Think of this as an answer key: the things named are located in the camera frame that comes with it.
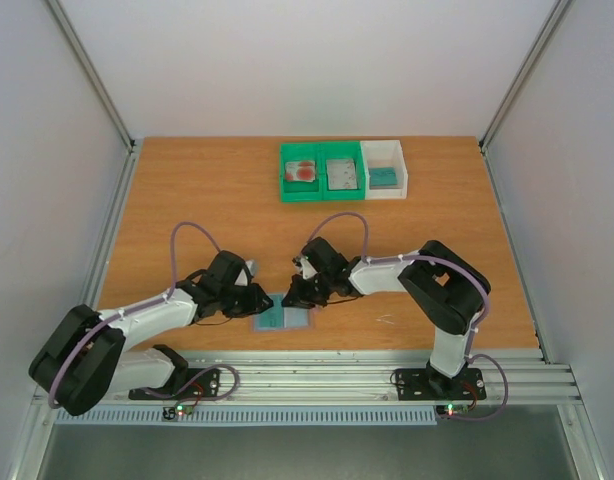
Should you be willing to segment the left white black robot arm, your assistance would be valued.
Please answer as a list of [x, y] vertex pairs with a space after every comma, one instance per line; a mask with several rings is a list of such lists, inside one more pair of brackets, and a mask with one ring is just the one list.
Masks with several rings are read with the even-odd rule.
[[32, 360], [28, 373], [52, 409], [82, 415], [106, 395], [141, 390], [153, 399], [180, 398], [195, 382], [186, 360], [156, 345], [130, 355], [136, 345], [216, 314], [240, 319], [273, 306], [254, 280], [254, 264], [221, 250], [205, 269], [175, 280], [165, 292], [117, 309], [71, 308]]

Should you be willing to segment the white floral VIP card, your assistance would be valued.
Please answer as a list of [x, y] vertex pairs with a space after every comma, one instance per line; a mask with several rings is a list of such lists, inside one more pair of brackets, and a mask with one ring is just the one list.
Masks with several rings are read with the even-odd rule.
[[331, 191], [358, 190], [361, 186], [356, 163], [352, 158], [326, 161], [327, 187]]

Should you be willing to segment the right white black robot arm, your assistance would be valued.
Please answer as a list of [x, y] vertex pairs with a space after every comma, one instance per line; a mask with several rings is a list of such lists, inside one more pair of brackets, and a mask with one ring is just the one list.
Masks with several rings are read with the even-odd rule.
[[379, 293], [408, 294], [435, 328], [426, 365], [429, 387], [444, 397], [462, 387], [473, 337], [490, 311], [491, 285], [443, 243], [430, 240], [406, 254], [348, 260], [316, 237], [293, 263], [297, 273], [282, 300], [286, 308], [325, 307], [332, 295], [351, 300]]

